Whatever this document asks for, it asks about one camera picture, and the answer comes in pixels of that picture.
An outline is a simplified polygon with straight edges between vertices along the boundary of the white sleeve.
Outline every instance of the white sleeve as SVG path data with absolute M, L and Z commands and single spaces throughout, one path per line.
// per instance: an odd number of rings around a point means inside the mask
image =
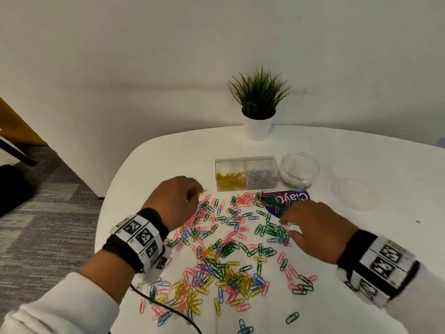
M 445 333 L 445 282 L 421 265 L 415 278 L 385 309 L 409 334 Z
M 6 315 L 0 334 L 107 334 L 119 305 L 78 273 L 67 277 L 35 302 Z

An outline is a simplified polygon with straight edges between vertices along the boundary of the clear plastic box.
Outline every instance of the clear plastic box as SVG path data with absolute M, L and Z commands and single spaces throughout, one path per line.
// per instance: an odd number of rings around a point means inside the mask
M 215 159 L 217 191 L 272 189 L 279 177 L 274 156 Z

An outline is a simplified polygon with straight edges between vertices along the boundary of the left hand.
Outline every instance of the left hand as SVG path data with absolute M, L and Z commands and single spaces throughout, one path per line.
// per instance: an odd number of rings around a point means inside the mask
M 177 229 L 196 212 L 202 185 L 186 176 L 164 180 L 151 193 L 142 208 L 152 208 L 169 231 Z

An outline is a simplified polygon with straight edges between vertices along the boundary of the tabletop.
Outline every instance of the tabletop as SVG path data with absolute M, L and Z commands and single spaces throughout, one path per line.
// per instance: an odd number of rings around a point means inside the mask
M 207 190 L 206 194 L 210 192 L 228 204 L 232 194 L 237 192 L 216 191 L 216 158 L 274 155 L 279 164 L 286 153 L 298 151 L 309 153 L 320 162 L 320 174 L 308 189 L 312 200 L 323 201 L 359 227 L 392 239 L 445 278 L 445 246 L 441 245 L 445 231 L 442 193 L 445 150 L 374 134 L 293 125 L 274 125 L 267 139 L 257 142 L 246 140 L 243 129 L 243 126 L 232 126 L 188 131 L 158 137 L 137 147 L 108 189 L 97 225 L 95 250 L 103 246 L 109 230 L 138 211 L 164 179 L 177 175 L 194 177 Z M 370 185 L 378 193 L 377 206 L 361 212 L 343 204 L 333 190 L 334 183 L 340 178 L 359 179 Z M 323 301 L 314 297 L 314 302 L 299 304 L 314 309 L 312 315 L 308 315 L 312 327 L 306 326 L 306 331 L 314 330 L 314 314 L 318 314 L 326 322 L 326 327 L 317 322 L 316 325 L 321 327 L 316 329 L 320 331 L 338 328 L 338 332 L 353 333 L 357 331 L 358 323 L 369 322 L 370 333 L 377 328 L 388 333 L 404 332 L 400 324 L 386 314 L 382 315 L 376 307 L 361 304 L 352 293 L 343 290 L 336 282 L 331 265 L 307 259 L 297 250 L 294 245 L 292 251 L 302 265 L 318 272 L 319 277 L 323 276 L 318 283 L 326 292 Z M 112 329 L 114 334 L 128 331 L 129 323 L 135 328 L 151 326 L 151 317 L 148 320 L 141 318 L 139 302 L 140 297 L 127 293 Z M 183 325 L 186 333 L 194 331 L 191 326 Z

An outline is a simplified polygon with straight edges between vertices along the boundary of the gray carpet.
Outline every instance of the gray carpet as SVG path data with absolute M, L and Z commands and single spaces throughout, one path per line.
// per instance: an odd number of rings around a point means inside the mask
M 37 187 L 0 218 L 0 325 L 92 256 L 102 201 L 47 146 L 22 146 L 35 167 L 16 165 Z

